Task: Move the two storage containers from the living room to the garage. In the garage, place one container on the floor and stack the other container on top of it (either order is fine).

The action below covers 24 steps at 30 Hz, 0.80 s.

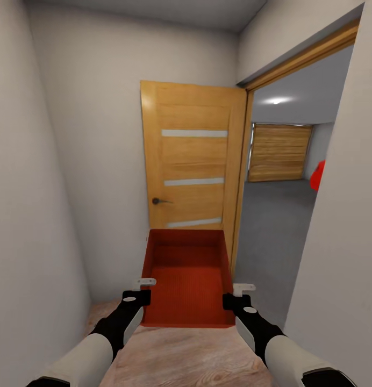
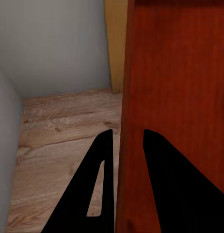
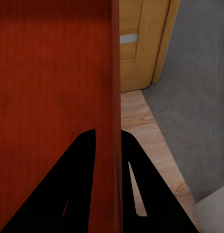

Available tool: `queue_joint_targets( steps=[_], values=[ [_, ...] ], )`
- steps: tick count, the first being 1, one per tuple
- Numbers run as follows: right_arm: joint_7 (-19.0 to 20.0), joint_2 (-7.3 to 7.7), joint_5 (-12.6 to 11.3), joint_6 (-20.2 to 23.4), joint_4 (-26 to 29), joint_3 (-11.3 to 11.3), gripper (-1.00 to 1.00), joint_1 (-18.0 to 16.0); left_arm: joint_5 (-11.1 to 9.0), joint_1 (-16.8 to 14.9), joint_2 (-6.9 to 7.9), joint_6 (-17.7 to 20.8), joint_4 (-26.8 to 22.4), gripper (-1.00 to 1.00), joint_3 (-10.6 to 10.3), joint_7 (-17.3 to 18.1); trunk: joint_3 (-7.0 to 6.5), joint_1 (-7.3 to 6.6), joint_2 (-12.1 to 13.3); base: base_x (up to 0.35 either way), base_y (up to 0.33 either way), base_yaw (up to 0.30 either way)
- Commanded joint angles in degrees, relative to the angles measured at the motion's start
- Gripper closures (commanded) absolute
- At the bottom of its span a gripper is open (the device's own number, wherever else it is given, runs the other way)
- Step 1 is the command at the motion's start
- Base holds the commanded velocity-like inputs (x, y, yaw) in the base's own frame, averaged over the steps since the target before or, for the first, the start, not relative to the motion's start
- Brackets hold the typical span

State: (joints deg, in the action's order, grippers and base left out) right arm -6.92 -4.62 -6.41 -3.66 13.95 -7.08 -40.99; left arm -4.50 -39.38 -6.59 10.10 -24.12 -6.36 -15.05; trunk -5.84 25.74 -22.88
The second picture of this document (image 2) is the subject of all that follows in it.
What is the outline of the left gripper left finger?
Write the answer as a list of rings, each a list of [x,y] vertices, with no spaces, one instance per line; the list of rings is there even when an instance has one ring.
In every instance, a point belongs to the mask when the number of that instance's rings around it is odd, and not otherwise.
[[[103,160],[101,215],[87,216]],[[114,233],[112,129],[95,138],[41,233]]]

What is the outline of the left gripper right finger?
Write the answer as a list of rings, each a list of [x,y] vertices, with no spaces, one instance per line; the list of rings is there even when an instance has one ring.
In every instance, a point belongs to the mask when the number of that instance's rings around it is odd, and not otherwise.
[[[224,233],[224,194],[163,135],[145,129],[143,148],[161,233]]]

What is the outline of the storage box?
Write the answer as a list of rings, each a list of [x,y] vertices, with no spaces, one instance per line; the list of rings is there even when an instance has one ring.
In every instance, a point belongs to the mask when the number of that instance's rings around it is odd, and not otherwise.
[[[161,233],[145,129],[224,194],[224,0],[128,0],[115,233]]]

